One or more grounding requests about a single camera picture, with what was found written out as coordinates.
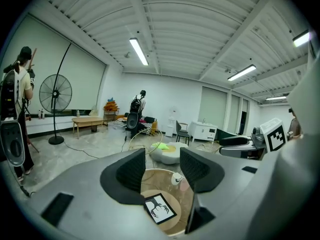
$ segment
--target ceiling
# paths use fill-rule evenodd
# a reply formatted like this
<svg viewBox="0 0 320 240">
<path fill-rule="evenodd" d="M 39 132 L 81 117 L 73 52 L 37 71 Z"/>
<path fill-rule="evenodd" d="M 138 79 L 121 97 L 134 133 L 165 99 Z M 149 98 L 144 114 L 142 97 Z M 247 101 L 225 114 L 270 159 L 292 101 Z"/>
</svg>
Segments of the ceiling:
<svg viewBox="0 0 320 240">
<path fill-rule="evenodd" d="M 306 72 L 308 47 L 294 47 L 292 39 L 308 25 L 290 0 L 44 1 L 123 72 L 212 83 L 262 103 L 292 91 Z M 149 66 L 133 50 L 133 37 Z M 256 70 L 227 80 L 251 64 Z"/>
</svg>

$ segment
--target fluorescent light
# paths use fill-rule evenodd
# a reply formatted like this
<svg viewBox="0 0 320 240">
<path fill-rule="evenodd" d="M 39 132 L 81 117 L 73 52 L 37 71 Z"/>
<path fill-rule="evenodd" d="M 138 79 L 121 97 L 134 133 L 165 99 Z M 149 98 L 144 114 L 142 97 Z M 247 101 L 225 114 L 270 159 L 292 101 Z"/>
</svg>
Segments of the fluorescent light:
<svg viewBox="0 0 320 240">
<path fill-rule="evenodd" d="M 131 45 L 133 46 L 133 49 L 135 50 L 136 54 L 138 54 L 142 64 L 145 66 L 148 66 L 149 63 L 146 59 L 146 56 L 144 55 L 144 52 L 141 49 L 141 46 L 139 44 L 138 39 L 137 38 L 130 38 L 129 41 L 130 41 Z"/>
<path fill-rule="evenodd" d="M 267 101 L 273 101 L 273 100 L 284 100 L 286 99 L 286 96 L 280 96 L 280 97 L 271 97 L 271 98 L 266 98 Z"/>
<path fill-rule="evenodd" d="M 234 74 L 233 76 L 230 76 L 228 78 L 228 81 L 233 81 L 239 77 L 242 77 L 243 75 L 245 74 L 248 74 L 249 72 L 253 71 L 256 69 L 256 66 L 255 65 L 250 65 L 248 67 L 246 67 L 245 69 L 241 70 L 240 72 Z"/>
<path fill-rule="evenodd" d="M 304 43 L 308 42 L 310 39 L 310 33 L 308 30 L 304 31 L 303 33 L 297 35 L 293 39 L 293 43 L 295 47 L 298 47 L 300 45 L 303 45 Z"/>
</svg>

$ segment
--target person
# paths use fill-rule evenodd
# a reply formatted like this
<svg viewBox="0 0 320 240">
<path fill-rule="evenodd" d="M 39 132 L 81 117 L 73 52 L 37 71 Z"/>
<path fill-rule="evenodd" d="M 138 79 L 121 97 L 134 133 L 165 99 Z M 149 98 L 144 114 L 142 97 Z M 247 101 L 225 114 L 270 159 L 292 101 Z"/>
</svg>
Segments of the person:
<svg viewBox="0 0 320 240">
<path fill-rule="evenodd" d="M 140 120 L 141 117 L 142 117 L 142 111 L 145 109 L 145 106 L 146 106 L 146 103 L 147 103 L 146 98 L 145 98 L 145 97 L 146 97 L 146 94 L 147 94 L 147 93 L 146 93 L 145 90 L 141 90 L 141 91 L 140 91 L 140 94 L 134 96 L 133 99 L 132 99 L 132 101 L 131 101 L 131 103 L 132 103 L 132 102 L 134 102 L 135 100 L 138 100 L 139 103 L 140 103 L 140 108 L 139 108 L 139 111 L 138 111 L 138 121 L 137 121 L 136 126 L 131 130 L 131 138 L 133 138 L 133 137 L 137 134 L 137 132 L 138 132 L 139 120 Z"/>
<path fill-rule="evenodd" d="M 297 119 L 296 114 L 293 111 L 293 109 L 290 108 L 289 112 L 292 113 L 294 118 L 291 120 L 288 132 L 293 132 L 293 137 L 291 138 L 291 140 L 296 140 L 296 139 L 299 139 L 301 137 L 302 130 L 301 130 L 301 126 L 300 126 L 300 124 L 298 122 L 298 119 Z"/>
<path fill-rule="evenodd" d="M 29 47 L 25 46 L 21 49 L 20 54 L 17 56 L 16 63 L 13 64 L 14 70 L 18 74 L 22 74 L 26 69 L 25 66 L 27 65 L 28 61 L 31 59 L 32 51 Z M 26 175 L 30 174 L 31 169 L 34 166 L 34 162 L 31 158 L 28 143 L 27 143 L 27 129 L 26 129 L 26 119 L 25 119 L 25 111 L 24 111 L 24 99 L 31 100 L 34 93 L 33 93 L 33 84 L 31 84 L 31 77 L 30 74 L 32 73 L 28 70 L 29 73 L 25 74 L 25 76 L 20 81 L 21 86 L 21 93 L 19 93 L 18 101 L 15 106 L 17 114 L 18 114 L 18 123 L 21 127 L 21 134 L 24 146 L 24 153 L 25 153 L 25 160 L 23 163 L 24 173 Z M 14 171 L 18 180 L 21 182 L 23 181 L 23 171 L 21 166 L 14 167 Z"/>
<path fill-rule="evenodd" d="M 142 111 L 145 109 L 145 106 L 146 106 L 146 103 L 147 103 L 146 98 L 145 98 L 146 94 L 147 94 L 146 91 L 142 90 L 142 91 L 140 91 L 140 94 L 134 96 L 132 101 L 131 101 L 131 102 L 133 102 L 135 99 L 140 101 L 141 106 L 140 106 L 140 110 L 139 110 L 139 113 L 138 113 L 139 114 L 139 119 L 141 118 Z"/>
</svg>

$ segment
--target fan grille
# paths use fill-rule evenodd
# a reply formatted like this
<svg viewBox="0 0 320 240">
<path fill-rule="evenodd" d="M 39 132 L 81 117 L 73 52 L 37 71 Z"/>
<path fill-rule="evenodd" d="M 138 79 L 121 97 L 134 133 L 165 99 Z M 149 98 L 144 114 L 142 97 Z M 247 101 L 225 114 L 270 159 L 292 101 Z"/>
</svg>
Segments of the fan grille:
<svg viewBox="0 0 320 240">
<path fill-rule="evenodd" d="M 54 112 L 54 103 L 55 102 L 55 112 L 64 111 L 69 105 L 72 98 L 72 87 L 68 79 L 63 75 L 50 75 L 48 76 L 41 84 L 39 90 L 39 100 L 42 107 L 50 112 Z"/>
</svg>

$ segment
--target chair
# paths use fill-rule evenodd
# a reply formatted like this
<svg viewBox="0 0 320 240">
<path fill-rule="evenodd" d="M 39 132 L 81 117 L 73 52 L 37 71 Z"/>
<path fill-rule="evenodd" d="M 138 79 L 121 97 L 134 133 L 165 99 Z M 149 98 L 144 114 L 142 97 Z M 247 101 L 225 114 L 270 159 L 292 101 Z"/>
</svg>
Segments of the chair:
<svg viewBox="0 0 320 240">
<path fill-rule="evenodd" d="M 175 128 L 176 128 L 176 141 L 175 142 L 180 142 L 180 137 L 185 138 L 185 144 L 187 144 L 187 139 L 188 139 L 188 146 L 190 142 L 190 135 L 186 130 L 181 130 L 181 125 L 178 123 L 178 121 L 175 121 Z"/>
</svg>

